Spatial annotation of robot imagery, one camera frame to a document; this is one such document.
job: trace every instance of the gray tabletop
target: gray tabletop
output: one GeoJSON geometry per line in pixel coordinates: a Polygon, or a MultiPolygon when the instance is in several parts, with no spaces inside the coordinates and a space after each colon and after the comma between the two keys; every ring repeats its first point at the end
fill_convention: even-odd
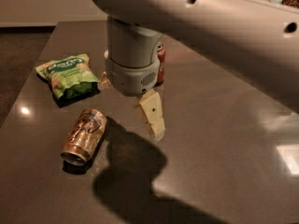
{"type": "MultiPolygon", "coordinates": [[[[298,115],[172,38],[163,42],[158,143],[136,98],[111,89],[59,107],[32,71],[0,130],[1,223],[299,222],[298,115]],[[75,168],[60,154],[86,108],[108,117],[107,133],[93,161],[75,168]]],[[[103,21],[61,22],[36,65],[87,53],[100,76],[106,46],[103,21]]]]}

